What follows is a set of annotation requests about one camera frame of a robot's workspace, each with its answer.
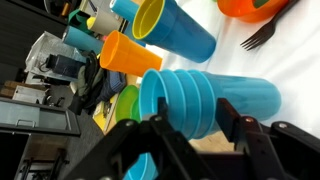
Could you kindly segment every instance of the black plastic fork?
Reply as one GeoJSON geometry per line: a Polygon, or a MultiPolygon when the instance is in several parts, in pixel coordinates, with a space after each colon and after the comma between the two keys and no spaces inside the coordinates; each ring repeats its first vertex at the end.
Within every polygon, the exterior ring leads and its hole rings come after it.
{"type": "Polygon", "coordinates": [[[288,0],[287,4],[284,5],[284,7],[277,12],[277,14],[274,15],[274,17],[267,24],[262,26],[255,34],[253,34],[240,45],[249,51],[268,41],[276,31],[276,22],[298,1],[299,0],[288,0]]]}

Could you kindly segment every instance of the orange bowl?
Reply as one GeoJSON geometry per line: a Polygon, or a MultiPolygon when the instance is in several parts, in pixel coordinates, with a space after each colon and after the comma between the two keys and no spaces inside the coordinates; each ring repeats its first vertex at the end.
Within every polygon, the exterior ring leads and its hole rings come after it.
{"type": "Polygon", "coordinates": [[[288,0],[269,0],[259,8],[253,6],[253,0],[218,0],[220,11],[226,16],[248,23],[255,23],[275,15],[288,0]]]}

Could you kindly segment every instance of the white tablecloth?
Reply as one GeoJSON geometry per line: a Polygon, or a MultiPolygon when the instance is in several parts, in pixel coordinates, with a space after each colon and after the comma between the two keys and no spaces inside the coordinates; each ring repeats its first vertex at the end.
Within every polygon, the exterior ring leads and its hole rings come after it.
{"type": "Polygon", "coordinates": [[[320,1],[300,0],[280,19],[273,37],[251,51],[240,44],[269,20],[248,24],[226,17],[212,0],[177,2],[216,38],[217,46],[212,57],[201,64],[149,46],[163,55],[162,69],[265,78],[278,87],[282,106],[263,123],[288,121],[320,138],[320,1]]]}

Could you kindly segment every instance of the screw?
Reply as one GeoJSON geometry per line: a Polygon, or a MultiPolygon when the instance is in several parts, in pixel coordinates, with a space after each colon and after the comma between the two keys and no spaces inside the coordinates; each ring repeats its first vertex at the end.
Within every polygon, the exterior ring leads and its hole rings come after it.
{"type": "Polygon", "coordinates": [[[128,121],[127,123],[126,123],[126,126],[132,126],[133,125],[133,121],[128,121]]]}
{"type": "Polygon", "coordinates": [[[102,178],[100,178],[100,180],[112,180],[112,178],[110,178],[110,177],[102,177],[102,178]]]}
{"type": "Polygon", "coordinates": [[[246,122],[253,122],[253,119],[248,117],[248,118],[246,118],[246,122]]]}
{"type": "Polygon", "coordinates": [[[162,117],[161,117],[161,116],[157,116],[157,117],[154,118],[154,120],[155,120],[155,121],[161,121],[161,120],[162,120],[162,117]]]}
{"type": "Polygon", "coordinates": [[[279,124],[279,127],[280,127],[280,128],[287,128],[288,125],[286,125],[285,123],[280,123],[280,124],[279,124]]]}

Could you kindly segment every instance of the orange plastic cup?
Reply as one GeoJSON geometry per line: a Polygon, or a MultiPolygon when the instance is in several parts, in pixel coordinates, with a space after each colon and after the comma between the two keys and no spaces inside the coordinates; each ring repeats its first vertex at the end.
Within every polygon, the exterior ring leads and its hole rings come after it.
{"type": "Polygon", "coordinates": [[[162,58],[118,31],[108,35],[100,55],[102,68],[140,77],[150,68],[160,70],[161,63],[162,58]]]}
{"type": "Polygon", "coordinates": [[[261,7],[255,8],[252,0],[218,0],[218,7],[226,16],[255,23],[272,17],[287,2],[288,0],[269,0],[261,7]]]}

